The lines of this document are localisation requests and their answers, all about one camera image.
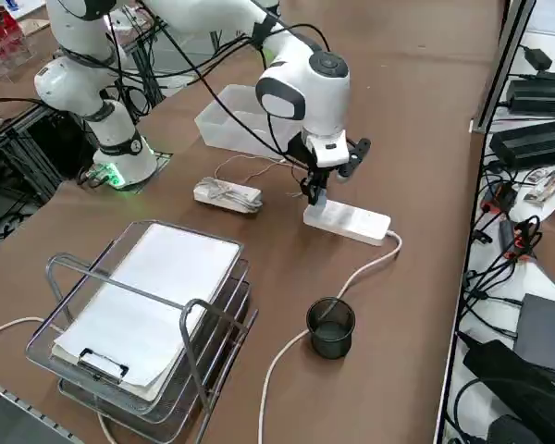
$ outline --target clipboard clip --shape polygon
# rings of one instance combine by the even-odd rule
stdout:
[[[121,384],[123,376],[130,370],[127,365],[118,364],[88,347],[80,353],[78,367],[91,372],[92,379],[95,381],[106,380],[116,385]]]

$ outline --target wire mesh tray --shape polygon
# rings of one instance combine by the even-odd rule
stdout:
[[[190,302],[190,304],[188,304],[190,306],[189,310],[184,311],[184,306],[177,304],[173,305],[167,300],[158,298],[157,296],[145,291],[126,286],[125,284],[116,282],[110,278],[113,272],[117,269],[117,266],[124,260],[124,258],[130,253],[131,249],[136,245],[138,240],[142,238],[146,230],[153,224],[184,230],[218,241],[236,244],[236,242],[202,235],[201,233],[172,226],[166,223],[144,221],[130,224],[119,238],[109,244],[109,246],[101,253],[93,264],[81,261],[71,254],[62,253],[54,256],[48,264],[47,276],[59,304],[31,338],[31,341],[27,346],[27,356],[34,363],[55,373],[59,377],[69,381],[71,384],[79,386],[80,388],[92,393],[93,396],[96,396],[100,400],[114,404],[119,409],[125,410],[128,413],[143,416],[146,421],[158,423],[164,421],[165,418],[170,415],[177,399],[181,395],[179,382],[180,380],[187,381],[187,377],[185,377],[185,375],[189,374],[189,368],[191,365],[191,357],[189,356],[191,347],[193,347],[196,352],[206,349],[205,344],[210,341],[209,338],[206,337],[206,334],[208,334],[209,331],[214,330],[214,323],[211,322],[210,319],[214,316],[222,317],[223,315],[228,315],[228,318],[232,317],[224,310],[228,306],[227,301],[231,300],[234,295],[233,293],[236,292],[239,285],[237,285],[233,291],[230,291],[230,285],[234,287],[235,281],[240,284],[244,280],[248,270],[246,261],[238,260],[238,256],[241,253],[241,246],[239,244],[236,244],[239,245],[238,254],[235,256],[234,261],[230,265],[230,268],[224,276],[221,284],[218,285],[215,294],[210,299],[208,304],[209,306],[204,307],[205,315],[200,317],[191,334],[189,334],[186,329],[183,331],[184,325],[181,325],[181,333],[185,333],[186,336],[184,336],[184,338],[187,338],[184,342],[186,344],[189,343],[191,347],[183,347],[183,350],[174,362],[171,370],[168,372],[168,375],[166,376],[153,401],[147,401],[139,396],[129,393],[125,389],[122,389],[119,386],[119,380],[107,377],[107,375],[99,373],[93,368],[72,364],[52,354],[54,340],[63,332],[63,330],[66,330],[71,326],[75,317],[80,314],[82,309],[91,300],[92,296],[96,294],[96,292],[105,283],[119,286],[125,290],[138,293],[141,296],[181,309],[181,321],[183,321],[183,324],[183,317],[186,318],[187,313],[191,310],[193,305],[197,304],[203,306],[205,303],[203,301],[191,301],[194,302],[194,304],[191,304]],[[68,269],[68,272],[69,270],[73,270],[82,274],[81,279],[76,282],[65,297],[54,279],[54,265],[62,265]]]
[[[242,282],[242,285],[237,287],[237,291],[234,292],[228,302],[230,307],[237,307],[235,317],[239,322],[244,322],[249,306],[249,294],[249,284]],[[254,318],[255,314],[251,316],[246,326],[247,328],[251,326]],[[210,406],[212,409],[216,404],[228,371],[244,340],[243,336],[240,336],[240,339],[238,339],[238,333],[237,328],[230,326],[221,335],[213,334],[198,359],[198,366],[205,368],[202,372],[202,383],[206,392],[210,394]],[[167,407],[171,406],[171,404],[172,408],[162,422],[153,424],[152,422],[145,421],[143,416],[132,415],[123,409],[119,409],[116,405],[96,398],[92,393],[65,379],[61,379],[59,382],[59,390],[65,396],[131,429],[135,433],[161,444],[174,441],[179,436],[180,439],[187,437],[197,419],[198,413],[203,407],[191,375],[188,375],[188,379],[184,384],[173,380],[169,386],[181,388],[180,395],[174,402],[169,404],[166,401],[159,402],[156,409],[151,411],[150,414],[160,414],[162,416],[162,413],[166,412]],[[210,416],[211,409],[208,409],[195,442],[199,442],[203,437]]]

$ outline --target charger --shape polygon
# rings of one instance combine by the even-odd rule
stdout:
[[[263,206],[261,190],[214,178],[200,180],[193,189],[193,198],[244,214],[257,213]]]
[[[530,64],[531,67],[537,71],[546,71],[551,68],[553,60],[549,58],[542,50],[535,48],[531,49],[528,46],[521,44],[522,49],[524,49],[524,58]]]

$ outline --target green light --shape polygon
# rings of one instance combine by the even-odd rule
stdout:
[[[123,179],[121,174],[119,174],[119,170],[115,166],[115,164],[107,164],[105,165],[105,173],[109,177],[109,185],[113,188],[123,188],[126,184],[126,180]]]

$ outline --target wire rack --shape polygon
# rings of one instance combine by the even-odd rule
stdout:
[[[185,230],[158,221],[134,222],[91,264],[66,253],[58,254],[49,261],[47,277],[58,304],[33,334],[27,346],[27,356],[61,378],[59,388],[63,394],[154,442],[167,443],[187,433],[203,409],[205,417],[198,433],[199,440],[229,368],[257,315],[254,311],[243,324],[249,306],[250,286],[245,280],[249,267],[238,257],[240,246],[238,255],[210,301],[194,299],[184,306],[176,306],[156,295],[112,280],[117,266],[152,224]],[[64,275],[58,273],[58,281],[61,280],[62,284],[73,282],[70,271],[81,275],[66,295],[55,279],[57,266],[67,271]],[[126,391],[119,378],[81,363],[72,364],[52,354],[55,339],[71,326],[104,284],[116,285],[181,310],[178,328],[185,346],[151,401]],[[195,306],[202,307],[203,314],[190,334],[186,319]]]

